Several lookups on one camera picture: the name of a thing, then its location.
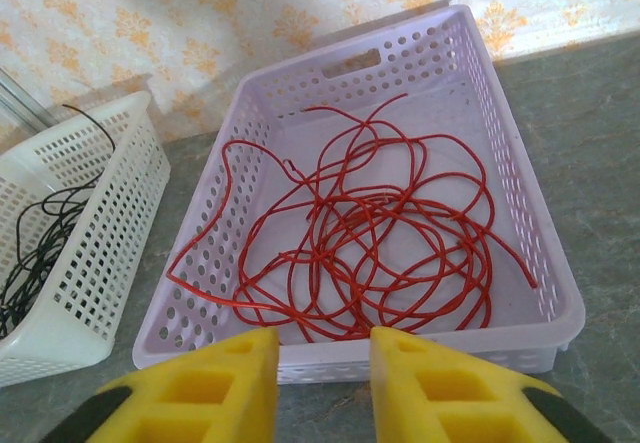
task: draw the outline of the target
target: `red wire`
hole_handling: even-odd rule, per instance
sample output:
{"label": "red wire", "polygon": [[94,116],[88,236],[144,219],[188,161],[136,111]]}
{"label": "red wire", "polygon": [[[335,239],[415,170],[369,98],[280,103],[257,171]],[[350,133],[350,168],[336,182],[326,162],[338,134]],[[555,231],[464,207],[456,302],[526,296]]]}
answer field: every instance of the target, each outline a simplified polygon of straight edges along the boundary
{"label": "red wire", "polygon": [[[236,316],[245,323],[258,326],[293,323],[308,342],[314,342],[316,335],[331,340],[367,338],[370,329],[379,324],[416,332],[437,318],[451,315],[470,298],[475,298],[475,302],[456,329],[468,327],[483,309],[478,326],[487,327],[491,319],[490,289],[493,281],[488,240],[493,240],[515,260],[531,288],[536,288],[537,284],[522,258],[491,230],[495,220],[495,204],[487,188],[486,170],[473,150],[452,135],[439,133],[409,138],[395,125],[375,119],[383,108],[405,96],[406,93],[383,103],[366,120],[328,106],[305,110],[331,111],[354,122],[354,125],[325,145],[318,157],[315,171],[309,175],[300,172],[290,160],[281,160],[268,148],[257,143],[244,140],[225,143],[222,147],[222,159],[228,177],[222,204],[204,230],[179,252],[167,271],[167,277],[205,300],[232,307]],[[383,138],[379,130],[391,131],[395,136]],[[361,142],[366,134],[371,138]],[[344,156],[338,160],[325,161],[331,147],[345,138],[349,139]],[[464,150],[477,166],[480,177],[458,171],[424,176],[429,161],[427,142],[431,140],[448,140]],[[175,269],[186,254],[211,231],[227,207],[233,183],[227,153],[233,145],[249,146],[268,155],[279,165],[293,187],[257,218],[249,230],[246,244],[238,258],[238,286],[232,297],[227,299],[194,287],[178,277]],[[357,171],[366,167],[381,149],[398,145],[404,145],[409,153],[409,171],[405,185],[348,187],[345,181],[347,176],[355,177]],[[443,179],[458,179],[472,184],[476,187],[473,198],[462,209],[458,209],[436,200],[418,197],[419,190]],[[330,185],[329,189],[322,190],[321,185],[326,186],[327,183]],[[287,203],[301,192],[309,194],[310,198],[299,203]],[[481,201],[486,201],[489,208],[484,223],[474,221],[469,216]],[[303,208],[309,209],[306,217],[309,224],[297,248],[279,253],[257,274],[247,274],[245,266],[249,252],[267,220],[276,215],[286,216]],[[424,258],[399,273],[383,261],[380,248],[394,229],[402,226],[415,231],[424,240],[426,247]],[[447,244],[445,237],[453,237],[455,243]],[[339,253],[346,248],[361,250],[362,256],[355,264],[340,257]],[[294,278],[301,266],[306,267],[306,285],[301,283],[299,275],[297,279]],[[434,266],[437,271],[425,274]],[[263,278],[279,268],[287,270],[286,301],[260,286]],[[462,279],[462,289],[438,309],[426,311],[425,304],[438,289],[456,291],[451,288],[452,283],[455,284],[451,277],[455,277],[455,281]],[[341,305],[330,309],[323,307],[320,292],[326,285],[331,285],[335,290]],[[408,308],[399,309],[397,305],[392,305],[389,300],[407,289],[412,289],[412,300]],[[299,299],[307,294],[308,304],[303,306],[296,302],[296,296]]]}

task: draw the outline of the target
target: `gray countertop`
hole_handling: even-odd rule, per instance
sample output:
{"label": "gray countertop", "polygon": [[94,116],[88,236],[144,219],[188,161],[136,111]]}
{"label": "gray countertop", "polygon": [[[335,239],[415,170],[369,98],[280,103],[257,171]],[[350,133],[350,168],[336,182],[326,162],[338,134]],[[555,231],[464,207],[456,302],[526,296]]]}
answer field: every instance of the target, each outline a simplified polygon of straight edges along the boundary
{"label": "gray countertop", "polygon": [[[587,308],[541,378],[616,441],[640,441],[640,38],[498,69]],[[214,140],[166,146],[172,177],[113,353],[102,363],[0,389],[0,441],[37,441],[107,381],[134,370],[133,341]],[[278,442],[373,442],[368,386],[280,388]]]}

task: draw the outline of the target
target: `plastic basket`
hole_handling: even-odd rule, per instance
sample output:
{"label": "plastic basket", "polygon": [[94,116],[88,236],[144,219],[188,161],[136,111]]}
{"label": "plastic basket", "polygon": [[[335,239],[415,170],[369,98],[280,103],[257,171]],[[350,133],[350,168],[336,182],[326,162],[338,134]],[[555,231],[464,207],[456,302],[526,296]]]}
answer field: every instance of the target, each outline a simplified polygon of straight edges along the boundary
{"label": "plastic basket", "polygon": [[[489,188],[496,199],[494,231],[520,249],[539,283],[539,289],[532,290],[513,260],[496,250],[492,252],[495,278],[490,327],[453,331],[452,321],[439,318],[424,328],[423,336],[522,372],[551,369],[557,350],[565,348],[584,325],[584,305],[467,7],[438,10],[248,76],[235,94],[169,262],[218,209],[226,185],[221,155],[224,143],[237,138],[258,142],[308,173],[320,149],[346,126],[340,116],[303,113],[302,109],[331,104],[366,117],[402,92],[409,97],[387,107],[384,119],[409,135],[450,133],[474,149],[487,167]],[[220,224],[177,268],[202,291],[221,297],[233,292],[235,258],[253,221],[291,187],[269,158],[258,150],[238,148],[232,147],[229,153],[233,193]],[[432,150],[440,157],[430,164],[456,164],[447,161],[443,149]],[[402,162],[407,161],[406,155],[390,155],[370,176],[378,183],[393,181],[396,174],[406,174]],[[455,185],[443,183],[441,190],[440,197],[455,206],[459,193]],[[300,241],[302,230],[286,217],[269,228],[273,238],[256,242],[250,272],[275,256],[274,246],[290,249]],[[407,238],[397,241],[391,251],[402,259],[416,250]],[[265,278],[261,285],[272,292],[282,288],[281,281],[275,279]],[[248,329],[230,308],[194,297],[163,275],[136,339],[134,362],[146,367]],[[307,344],[296,327],[279,330],[283,344],[281,383],[368,377],[367,340]]]}
{"label": "plastic basket", "polygon": [[[93,365],[106,358],[151,223],[169,180],[169,162],[139,92],[87,110],[0,157],[0,284],[16,263],[21,210],[52,191],[104,171],[25,319],[0,341],[0,386]],[[50,224],[39,210],[22,223],[30,251]]]}

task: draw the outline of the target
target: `wallpaper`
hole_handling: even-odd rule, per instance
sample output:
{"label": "wallpaper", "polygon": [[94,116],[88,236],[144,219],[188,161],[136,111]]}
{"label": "wallpaper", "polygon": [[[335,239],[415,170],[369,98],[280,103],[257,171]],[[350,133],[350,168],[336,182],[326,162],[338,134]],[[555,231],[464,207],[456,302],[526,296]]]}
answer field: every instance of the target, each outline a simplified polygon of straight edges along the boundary
{"label": "wallpaper", "polygon": [[[216,129],[248,71],[436,0],[0,0],[0,65],[45,107],[140,89],[165,140]],[[452,0],[495,59],[640,29],[640,0]],[[0,147],[24,134],[0,118]]]}

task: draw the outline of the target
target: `black wire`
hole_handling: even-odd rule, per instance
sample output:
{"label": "black wire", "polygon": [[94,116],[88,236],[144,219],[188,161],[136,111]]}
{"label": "black wire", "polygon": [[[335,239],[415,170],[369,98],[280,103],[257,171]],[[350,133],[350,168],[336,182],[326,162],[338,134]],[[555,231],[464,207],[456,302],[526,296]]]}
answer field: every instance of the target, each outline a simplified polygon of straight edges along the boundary
{"label": "black wire", "polygon": [[[105,134],[111,143],[112,151],[115,152],[115,141],[91,115],[75,106],[62,106],[89,119]],[[0,340],[11,333],[27,316],[89,201],[89,198],[76,197],[85,190],[95,188],[101,176],[102,171],[82,185],[54,191],[41,201],[26,206],[18,215],[16,220],[17,261],[9,272],[4,287],[0,289]],[[24,253],[20,237],[22,220],[28,212],[35,208],[40,208],[40,211],[52,217],[53,221],[40,235],[36,247]]]}

